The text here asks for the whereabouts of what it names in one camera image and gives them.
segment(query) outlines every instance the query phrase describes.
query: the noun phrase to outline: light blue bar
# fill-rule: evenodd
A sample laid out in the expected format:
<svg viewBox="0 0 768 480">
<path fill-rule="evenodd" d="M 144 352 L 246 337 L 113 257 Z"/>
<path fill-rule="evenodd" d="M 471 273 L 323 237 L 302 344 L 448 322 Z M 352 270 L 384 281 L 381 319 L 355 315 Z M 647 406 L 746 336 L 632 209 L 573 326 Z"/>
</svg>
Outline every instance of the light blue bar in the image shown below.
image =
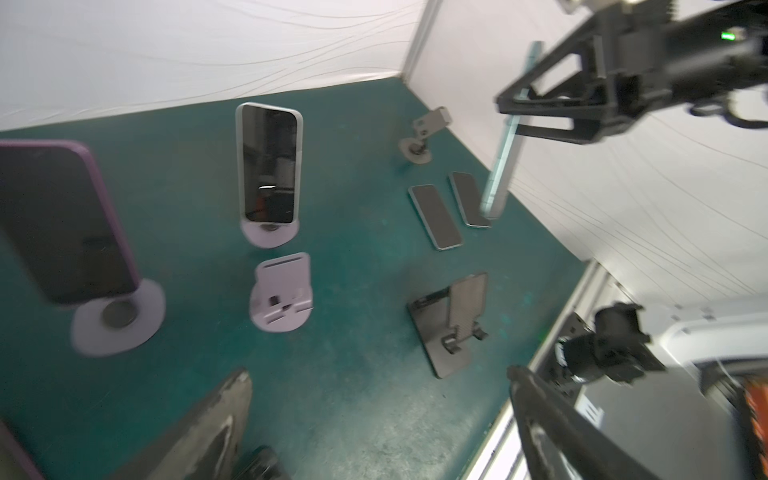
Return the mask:
<svg viewBox="0 0 768 480">
<path fill-rule="evenodd" d="M 523 73 L 528 72 L 534 65 L 536 65 L 543 50 L 543 41 L 533 41 L 531 43 L 531 47 L 528 49 L 528 58 L 525 61 L 525 69 Z M 518 98 L 527 97 L 528 89 L 524 88 L 518 94 Z M 520 115 L 507 116 L 507 128 L 502 135 L 502 144 L 498 149 L 496 163 L 493 166 L 493 170 L 491 170 L 491 175 L 488 177 L 488 182 L 485 184 L 482 199 L 480 200 L 480 213 L 483 217 L 490 220 L 499 218 L 504 211 L 504 205 L 507 201 L 507 188 L 509 187 L 509 181 L 511 181 L 511 172 L 515 169 L 520 151 L 519 149 L 516 149 L 516 152 L 510 155 L 520 120 Z M 502 179 L 504 177 L 507 177 L 508 181 L 504 182 L 506 184 L 502 185 Z"/>
</svg>

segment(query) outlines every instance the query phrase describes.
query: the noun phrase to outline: white fabric backdrop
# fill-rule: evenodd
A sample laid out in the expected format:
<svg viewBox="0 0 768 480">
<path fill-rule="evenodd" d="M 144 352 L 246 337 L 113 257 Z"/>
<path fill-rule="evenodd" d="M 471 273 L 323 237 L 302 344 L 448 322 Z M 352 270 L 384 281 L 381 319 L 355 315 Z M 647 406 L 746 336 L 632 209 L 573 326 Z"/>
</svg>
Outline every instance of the white fabric backdrop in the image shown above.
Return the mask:
<svg viewBox="0 0 768 480">
<path fill-rule="evenodd" d="M 2 0 L 0 130 L 397 75 L 424 0 Z"/>
<path fill-rule="evenodd" d="M 721 5 L 682 0 L 679 9 Z M 429 107 L 445 105 L 453 133 L 490 166 L 504 122 L 493 99 L 521 74 L 531 41 L 549 49 L 587 15 L 566 15 L 555 0 L 445 0 L 410 87 Z M 768 118 L 764 89 L 740 92 L 737 111 Z M 596 145 L 528 139 L 511 191 L 642 301 L 768 291 L 765 131 L 675 108 Z"/>
</svg>

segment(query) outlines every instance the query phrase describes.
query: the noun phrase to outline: green mat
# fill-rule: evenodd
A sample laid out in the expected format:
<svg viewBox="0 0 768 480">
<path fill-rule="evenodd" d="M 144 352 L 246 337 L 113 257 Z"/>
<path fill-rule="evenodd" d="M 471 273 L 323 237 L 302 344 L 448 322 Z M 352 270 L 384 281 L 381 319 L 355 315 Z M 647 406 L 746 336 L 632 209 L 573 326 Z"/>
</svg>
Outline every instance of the green mat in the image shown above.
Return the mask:
<svg viewBox="0 0 768 480">
<path fill-rule="evenodd" d="M 238 225 L 235 107 L 304 116 L 301 230 L 256 250 Z M 88 144 L 143 276 L 167 315 L 147 343 L 87 359 L 71 312 L 42 302 L 0 240 L 0 417 L 52 480 L 103 478 L 224 376 L 245 366 L 254 393 L 243 451 L 269 444 L 296 480 L 455 478 L 583 265 L 515 200 L 490 230 L 432 248 L 407 188 L 436 184 L 457 223 L 448 173 L 488 171 L 448 132 L 411 165 L 397 141 L 422 105 L 398 79 L 120 115 L 0 133 Z M 305 251 L 315 308 L 305 326 L 262 333 L 248 317 L 256 265 Z M 488 271 L 483 328 L 467 369 L 432 375 L 406 302 Z"/>
</svg>

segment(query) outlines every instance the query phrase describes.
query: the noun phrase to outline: phone screen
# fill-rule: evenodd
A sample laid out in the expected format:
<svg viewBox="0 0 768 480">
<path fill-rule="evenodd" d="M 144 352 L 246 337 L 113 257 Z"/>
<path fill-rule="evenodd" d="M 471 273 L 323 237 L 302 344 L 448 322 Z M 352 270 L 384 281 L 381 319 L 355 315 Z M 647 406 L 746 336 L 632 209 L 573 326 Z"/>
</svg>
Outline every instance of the phone screen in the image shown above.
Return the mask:
<svg viewBox="0 0 768 480">
<path fill-rule="evenodd" d="M 464 223 L 470 227 L 490 227 L 490 220 L 480 214 L 480 190 L 478 190 L 475 178 L 470 174 L 453 172 L 451 185 Z"/>
<path fill-rule="evenodd" d="M 296 207 L 298 120 L 288 111 L 244 105 L 243 191 L 252 222 L 291 223 Z"/>
<path fill-rule="evenodd" d="M 138 287 L 98 195 L 101 179 L 91 177 L 87 161 L 95 171 L 89 155 L 66 146 L 0 142 L 0 224 L 54 303 L 82 303 Z"/>
<path fill-rule="evenodd" d="M 409 189 L 411 199 L 422 218 L 432 244 L 438 250 L 462 245 L 462 235 L 434 185 L 418 185 Z"/>
</svg>

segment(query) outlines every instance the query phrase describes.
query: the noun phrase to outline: phone stand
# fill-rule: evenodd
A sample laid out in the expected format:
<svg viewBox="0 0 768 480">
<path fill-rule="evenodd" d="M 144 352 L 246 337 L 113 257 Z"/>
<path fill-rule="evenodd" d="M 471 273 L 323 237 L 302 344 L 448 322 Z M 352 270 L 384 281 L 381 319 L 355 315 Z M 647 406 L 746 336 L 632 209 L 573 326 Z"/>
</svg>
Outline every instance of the phone stand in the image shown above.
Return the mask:
<svg viewBox="0 0 768 480">
<path fill-rule="evenodd" d="M 437 378 L 444 379 L 472 361 L 462 343 L 488 336 L 477 322 L 485 311 L 487 290 L 488 274 L 477 273 L 408 304 Z"/>
<path fill-rule="evenodd" d="M 259 263 L 250 292 L 250 319 L 265 332 L 302 326 L 313 308 L 310 256 L 295 253 Z"/>
<path fill-rule="evenodd" d="M 72 320 L 72 346 L 90 357 L 125 352 L 149 340 L 164 318 L 163 287 L 145 278 L 129 295 L 80 305 Z"/>
<path fill-rule="evenodd" d="M 264 224 L 240 220 L 240 229 L 248 241 L 259 248 L 276 248 L 288 243 L 299 233 L 299 221 Z"/>
<path fill-rule="evenodd" d="M 428 164 L 432 152 L 427 148 L 427 138 L 451 124 L 451 115 L 445 107 L 437 107 L 428 114 L 413 121 L 415 138 L 403 138 L 397 146 L 400 152 L 414 164 Z"/>
</svg>

